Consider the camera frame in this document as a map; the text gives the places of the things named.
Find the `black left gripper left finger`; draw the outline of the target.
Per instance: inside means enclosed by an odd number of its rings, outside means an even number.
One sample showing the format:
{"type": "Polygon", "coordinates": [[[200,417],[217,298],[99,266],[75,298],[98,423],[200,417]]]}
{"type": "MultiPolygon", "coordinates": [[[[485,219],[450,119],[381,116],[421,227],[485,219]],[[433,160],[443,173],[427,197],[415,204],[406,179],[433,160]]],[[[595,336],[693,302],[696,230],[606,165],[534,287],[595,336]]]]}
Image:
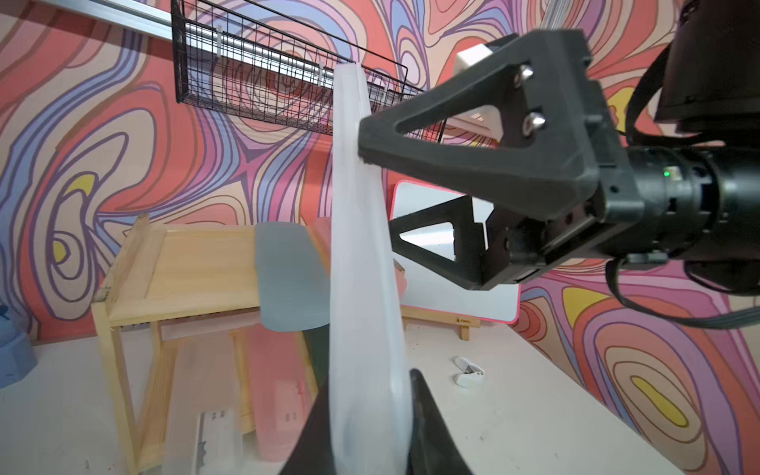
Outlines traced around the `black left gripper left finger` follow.
{"type": "Polygon", "coordinates": [[[324,385],[280,475],[336,475],[330,415],[330,390],[324,385]]]}

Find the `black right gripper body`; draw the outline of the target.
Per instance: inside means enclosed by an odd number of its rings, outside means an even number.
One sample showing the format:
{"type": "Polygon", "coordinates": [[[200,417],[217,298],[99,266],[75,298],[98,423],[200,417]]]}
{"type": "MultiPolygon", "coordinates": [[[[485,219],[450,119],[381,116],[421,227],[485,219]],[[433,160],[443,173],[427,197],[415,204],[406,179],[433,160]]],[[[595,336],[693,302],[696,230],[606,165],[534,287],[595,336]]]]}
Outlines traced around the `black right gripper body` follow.
{"type": "Polygon", "coordinates": [[[645,214],[632,154],[664,154],[710,140],[707,133],[661,137],[628,126],[620,135],[599,82],[587,75],[588,45],[577,30],[510,35],[488,43],[491,121],[514,168],[502,179],[486,224],[480,285],[538,277],[570,257],[651,253],[619,235],[645,214]]]}

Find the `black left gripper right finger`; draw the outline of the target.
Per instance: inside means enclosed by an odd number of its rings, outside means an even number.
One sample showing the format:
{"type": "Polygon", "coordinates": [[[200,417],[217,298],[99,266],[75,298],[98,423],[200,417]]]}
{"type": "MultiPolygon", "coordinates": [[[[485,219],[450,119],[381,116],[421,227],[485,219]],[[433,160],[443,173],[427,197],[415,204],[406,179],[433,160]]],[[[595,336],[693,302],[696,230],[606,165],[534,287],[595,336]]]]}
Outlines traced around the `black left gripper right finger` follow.
{"type": "Polygon", "coordinates": [[[423,373],[410,371],[413,395],[413,431],[408,474],[471,475],[461,456],[423,373]]]}

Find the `clear pencil case with label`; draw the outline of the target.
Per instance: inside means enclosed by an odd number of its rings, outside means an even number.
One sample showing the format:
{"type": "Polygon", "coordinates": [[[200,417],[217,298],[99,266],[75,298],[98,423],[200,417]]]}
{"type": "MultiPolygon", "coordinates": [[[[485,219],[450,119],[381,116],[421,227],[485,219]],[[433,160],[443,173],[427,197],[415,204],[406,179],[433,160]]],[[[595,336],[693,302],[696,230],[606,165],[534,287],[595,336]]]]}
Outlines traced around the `clear pencil case with label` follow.
{"type": "Polygon", "coordinates": [[[411,378],[382,172],[358,153],[359,124],[369,114],[363,69],[339,65],[332,136],[332,455],[340,474],[404,474],[413,427],[411,378]]]}

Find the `teal pencil case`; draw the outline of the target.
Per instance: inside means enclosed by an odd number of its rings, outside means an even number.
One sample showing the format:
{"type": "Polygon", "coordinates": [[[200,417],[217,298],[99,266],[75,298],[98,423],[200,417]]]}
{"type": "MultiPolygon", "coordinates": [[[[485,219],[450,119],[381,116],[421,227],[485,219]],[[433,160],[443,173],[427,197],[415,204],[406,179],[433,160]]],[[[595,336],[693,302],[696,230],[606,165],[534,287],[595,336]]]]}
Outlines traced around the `teal pencil case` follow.
{"type": "Polygon", "coordinates": [[[330,279],[307,228],[289,222],[255,226],[255,271],[261,322],[278,333],[330,322],[330,279]]]}

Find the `dark green pencil case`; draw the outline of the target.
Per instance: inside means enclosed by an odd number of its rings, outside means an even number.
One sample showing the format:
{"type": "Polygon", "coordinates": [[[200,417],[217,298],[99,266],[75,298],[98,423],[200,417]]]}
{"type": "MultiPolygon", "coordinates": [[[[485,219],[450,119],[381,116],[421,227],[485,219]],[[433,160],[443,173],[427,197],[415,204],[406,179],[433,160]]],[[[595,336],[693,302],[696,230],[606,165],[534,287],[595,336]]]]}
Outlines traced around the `dark green pencil case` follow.
{"type": "Polygon", "coordinates": [[[308,330],[304,338],[317,385],[322,388],[330,367],[330,326],[308,330]]]}

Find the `clear frosted pencil case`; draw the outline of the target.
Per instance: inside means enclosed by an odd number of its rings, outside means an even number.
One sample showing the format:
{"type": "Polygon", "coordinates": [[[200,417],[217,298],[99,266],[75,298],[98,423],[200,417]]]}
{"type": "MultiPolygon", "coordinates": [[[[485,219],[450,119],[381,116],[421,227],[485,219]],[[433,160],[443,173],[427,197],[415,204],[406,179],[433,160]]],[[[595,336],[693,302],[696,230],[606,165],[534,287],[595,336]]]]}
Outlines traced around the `clear frosted pencil case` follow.
{"type": "Polygon", "coordinates": [[[239,474],[239,379],[226,334],[184,340],[177,350],[164,445],[164,474],[239,474]]]}

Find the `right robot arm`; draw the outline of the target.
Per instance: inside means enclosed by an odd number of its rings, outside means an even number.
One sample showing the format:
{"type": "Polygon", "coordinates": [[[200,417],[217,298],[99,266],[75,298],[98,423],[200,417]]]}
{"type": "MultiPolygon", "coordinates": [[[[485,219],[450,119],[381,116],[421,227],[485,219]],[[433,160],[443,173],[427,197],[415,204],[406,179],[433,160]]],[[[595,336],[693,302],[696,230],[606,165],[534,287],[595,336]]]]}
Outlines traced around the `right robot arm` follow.
{"type": "Polygon", "coordinates": [[[688,1],[673,41],[611,117],[579,30],[489,47],[449,81],[363,119],[359,155],[456,192],[394,219],[392,247],[467,290],[603,257],[673,260],[690,280],[759,293],[759,5],[688,1]]]}

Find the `wooden shelf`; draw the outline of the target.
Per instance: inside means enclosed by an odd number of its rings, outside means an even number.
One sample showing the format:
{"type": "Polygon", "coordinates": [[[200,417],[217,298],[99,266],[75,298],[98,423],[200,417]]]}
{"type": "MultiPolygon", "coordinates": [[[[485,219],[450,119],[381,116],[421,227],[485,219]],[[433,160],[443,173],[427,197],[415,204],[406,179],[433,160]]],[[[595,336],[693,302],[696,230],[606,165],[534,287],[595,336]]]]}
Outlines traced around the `wooden shelf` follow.
{"type": "Polygon", "coordinates": [[[140,216],[91,310],[130,473],[164,461],[178,346],[226,334],[239,379],[241,437],[255,432],[245,331],[263,326],[255,226],[154,224],[140,216]]]}

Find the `wooden board easel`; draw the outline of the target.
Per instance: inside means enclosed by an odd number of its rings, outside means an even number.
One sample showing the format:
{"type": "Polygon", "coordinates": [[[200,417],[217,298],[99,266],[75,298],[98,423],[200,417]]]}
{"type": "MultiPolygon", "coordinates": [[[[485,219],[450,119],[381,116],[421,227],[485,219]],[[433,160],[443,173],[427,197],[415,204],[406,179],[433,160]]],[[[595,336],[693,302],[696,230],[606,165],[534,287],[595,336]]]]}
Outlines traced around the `wooden board easel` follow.
{"type": "Polygon", "coordinates": [[[411,306],[401,307],[401,316],[403,326],[407,326],[410,321],[429,322],[447,326],[453,326],[457,329],[461,340],[470,340],[470,330],[481,327],[481,320],[476,317],[463,316],[447,312],[422,309],[411,306]]]}

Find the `white clip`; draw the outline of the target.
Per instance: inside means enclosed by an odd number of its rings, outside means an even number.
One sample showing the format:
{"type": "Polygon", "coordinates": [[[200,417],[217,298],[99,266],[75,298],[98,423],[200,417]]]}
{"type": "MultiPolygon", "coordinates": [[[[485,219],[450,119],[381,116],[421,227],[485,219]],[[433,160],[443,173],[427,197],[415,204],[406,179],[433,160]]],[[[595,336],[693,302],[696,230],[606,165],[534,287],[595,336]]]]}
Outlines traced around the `white clip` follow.
{"type": "Polygon", "coordinates": [[[482,367],[464,356],[457,356],[454,364],[459,370],[459,374],[454,376],[454,382],[457,386],[463,388],[480,387],[485,379],[485,371],[482,367]]]}

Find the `blue giraffe pen holder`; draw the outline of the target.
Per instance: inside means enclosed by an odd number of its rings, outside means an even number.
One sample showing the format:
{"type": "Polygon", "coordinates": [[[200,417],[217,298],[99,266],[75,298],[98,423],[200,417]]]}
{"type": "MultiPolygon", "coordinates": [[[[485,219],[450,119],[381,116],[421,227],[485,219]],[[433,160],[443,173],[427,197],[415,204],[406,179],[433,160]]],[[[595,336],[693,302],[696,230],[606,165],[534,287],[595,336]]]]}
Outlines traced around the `blue giraffe pen holder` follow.
{"type": "Polygon", "coordinates": [[[1,306],[0,388],[23,380],[36,366],[37,358],[31,340],[6,316],[8,307],[1,306]]]}

